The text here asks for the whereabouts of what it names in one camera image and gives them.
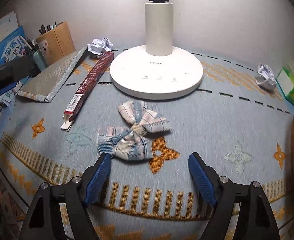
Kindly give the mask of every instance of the barcode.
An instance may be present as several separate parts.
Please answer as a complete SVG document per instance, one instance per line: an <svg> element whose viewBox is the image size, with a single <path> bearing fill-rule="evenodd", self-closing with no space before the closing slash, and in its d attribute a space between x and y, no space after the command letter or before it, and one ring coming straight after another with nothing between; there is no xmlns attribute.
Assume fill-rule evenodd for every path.
<svg viewBox="0 0 294 240"><path fill-rule="evenodd" d="M70 101L70 103L66 109L67 112L74 111L74 109L75 109L75 107L76 107L77 103L79 102L82 95L83 94L75 94L74 95L74 97L72 98L72 100Z"/></svg>

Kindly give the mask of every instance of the wall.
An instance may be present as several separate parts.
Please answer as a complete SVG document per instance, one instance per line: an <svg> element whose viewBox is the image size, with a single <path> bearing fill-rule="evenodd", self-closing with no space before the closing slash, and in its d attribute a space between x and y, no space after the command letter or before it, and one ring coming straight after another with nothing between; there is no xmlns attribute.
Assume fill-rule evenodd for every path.
<svg viewBox="0 0 294 240"><path fill-rule="evenodd" d="M148 0L10 0L29 38L41 24L67 21L77 49L93 38L116 46L144 44ZM260 62L277 73L294 59L294 8L288 0L170 0L174 3L174 45Z"/></svg>

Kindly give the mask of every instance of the plaid bow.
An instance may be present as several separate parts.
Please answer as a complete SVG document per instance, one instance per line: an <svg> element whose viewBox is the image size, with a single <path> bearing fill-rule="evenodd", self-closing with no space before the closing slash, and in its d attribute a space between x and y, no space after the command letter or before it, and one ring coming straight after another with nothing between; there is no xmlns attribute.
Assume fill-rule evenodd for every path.
<svg viewBox="0 0 294 240"><path fill-rule="evenodd" d="M127 127L108 127L99 129L97 148L101 154L108 153L128 161L153 158L151 142L144 136L171 130L170 124L161 114L147 109L144 101L128 101L118 106L121 116L130 124Z"/></svg>

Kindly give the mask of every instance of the lamp base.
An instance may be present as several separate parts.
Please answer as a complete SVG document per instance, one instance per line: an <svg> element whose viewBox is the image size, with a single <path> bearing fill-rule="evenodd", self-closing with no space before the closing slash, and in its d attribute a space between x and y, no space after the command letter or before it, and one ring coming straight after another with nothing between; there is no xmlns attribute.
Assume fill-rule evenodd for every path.
<svg viewBox="0 0 294 240"><path fill-rule="evenodd" d="M191 53L172 48L172 54L153 56L146 45L128 49L110 66L114 85L134 97L150 100L178 98L194 91L200 84L203 68Z"/></svg>

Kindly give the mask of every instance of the silver bolt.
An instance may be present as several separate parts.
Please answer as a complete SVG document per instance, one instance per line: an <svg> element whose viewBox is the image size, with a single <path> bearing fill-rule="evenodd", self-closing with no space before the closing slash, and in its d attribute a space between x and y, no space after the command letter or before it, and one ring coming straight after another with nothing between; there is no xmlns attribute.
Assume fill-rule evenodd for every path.
<svg viewBox="0 0 294 240"><path fill-rule="evenodd" d="M80 182L81 178L79 176L76 176L72 179L73 183L78 183Z"/></svg>
<svg viewBox="0 0 294 240"><path fill-rule="evenodd" d="M42 184L41 184L41 188L42 189L45 189L45 188L47 188L48 187L48 183L47 182L43 182Z"/></svg>
<svg viewBox="0 0 294 240"><path fill-rule="evenodd" d="M223 182L223 183L226 183L226 182L229 181L229 179L226 176L221 176L220 181Z"/></svg>
<svg viewBox="0 0 294 240"><path fill-rule="evenodd" d="M254 187L260 187L260 183L257 182L257 181L254 181L254 182L252 183L252 185L253 185Z"/></svg>

